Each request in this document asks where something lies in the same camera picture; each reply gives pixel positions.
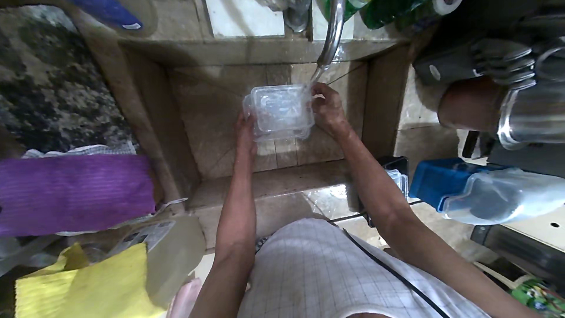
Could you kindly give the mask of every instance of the blue plastic container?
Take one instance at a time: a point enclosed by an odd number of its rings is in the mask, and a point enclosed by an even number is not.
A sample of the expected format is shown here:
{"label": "blue plastic container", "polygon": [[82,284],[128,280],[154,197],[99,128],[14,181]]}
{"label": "blue plastic container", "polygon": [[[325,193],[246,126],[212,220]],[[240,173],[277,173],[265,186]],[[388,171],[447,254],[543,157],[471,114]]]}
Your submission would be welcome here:
{"label": "blue plastic container", "polygon": [[442,212],[445,198],[461,194],[473,173],[506,168],[469,164],[461,158],[424,160],[416,168],[408,197],[418,198]]}

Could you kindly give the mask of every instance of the person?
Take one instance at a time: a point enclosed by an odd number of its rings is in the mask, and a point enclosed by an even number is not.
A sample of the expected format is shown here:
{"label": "person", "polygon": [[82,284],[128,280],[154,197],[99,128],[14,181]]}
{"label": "person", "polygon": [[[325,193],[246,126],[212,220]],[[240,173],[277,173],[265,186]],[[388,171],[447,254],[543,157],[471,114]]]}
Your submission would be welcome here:
{"label": "person", "polygon": [[399,258],[316,218],[284,226],[255,254],[257,146],[252,117],[240,114],[216,255],[191,318],[537,317],[417,218],[348,124],[336,91],[317,83],[312,94],[323,96],[312,101],[318,124],[341,146],[361,201]]}

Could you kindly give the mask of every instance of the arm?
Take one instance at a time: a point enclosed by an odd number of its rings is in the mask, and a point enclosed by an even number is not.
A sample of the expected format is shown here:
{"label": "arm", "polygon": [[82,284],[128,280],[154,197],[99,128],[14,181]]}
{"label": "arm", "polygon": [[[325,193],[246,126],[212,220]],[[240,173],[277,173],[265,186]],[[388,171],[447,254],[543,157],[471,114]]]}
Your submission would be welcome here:
{"label": "arm", "polygon": [[435,276],[493,317],[537,317],[418,219],[400,189],[351,129],[338,93],[320,83],[313,93],[325,97],[314,99],[314,112],[341,146],[355,188],[379,234],[402,260]]}
{"label": "arm", "polygon": [[257,145],[253,142],[253,118],[245,122],[240,114],[236,133],[236,160],[218,223],[216,255],[191,318],[236,317],[255,261],[257,219],[251,175]]}

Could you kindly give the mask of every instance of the paper towel roll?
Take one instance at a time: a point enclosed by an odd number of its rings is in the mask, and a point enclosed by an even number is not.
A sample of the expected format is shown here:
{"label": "paper towel roll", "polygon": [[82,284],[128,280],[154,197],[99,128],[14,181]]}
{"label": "paper towel roll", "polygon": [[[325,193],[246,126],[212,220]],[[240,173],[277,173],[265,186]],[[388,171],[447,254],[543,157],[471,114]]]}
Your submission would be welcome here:
{"label": "paper towel roll", "polygon": [[463,0],[433,0],[433,9],[439,15],[450,14],[461,4]]}

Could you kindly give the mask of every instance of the running water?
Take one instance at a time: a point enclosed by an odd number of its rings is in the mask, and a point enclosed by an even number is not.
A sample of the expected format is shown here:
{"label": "running water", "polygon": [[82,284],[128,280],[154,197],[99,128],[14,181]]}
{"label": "running water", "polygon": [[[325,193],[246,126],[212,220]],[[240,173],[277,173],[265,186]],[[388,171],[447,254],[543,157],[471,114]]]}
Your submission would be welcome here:
{"label": "running water", "polygon": [[324,71],[325,71],[325,69],[321,68],[319,66],[316,68],[316,71],[312,75],[312,78],[310,78],[310,82],[308,83],[308,85],[306,85],[306,88],[305,88],[305,92],[306,92],[306,94],[308,94],[308,96],[311,96],[312,87],[314,86],[314,84],[316,84],[318,82],[318,80],[320,79],[320,77],[324,73]]}
{"label": "running water", "polygon": [[316,71],[314,72],[314,74],[312,75],[312,78],[310,79],[310,87],[314,86],[314,84],[316,84],[316,82],[320,79],[321,75],[324,73],[325,69],[321,68],[321,67],[317,67]]}

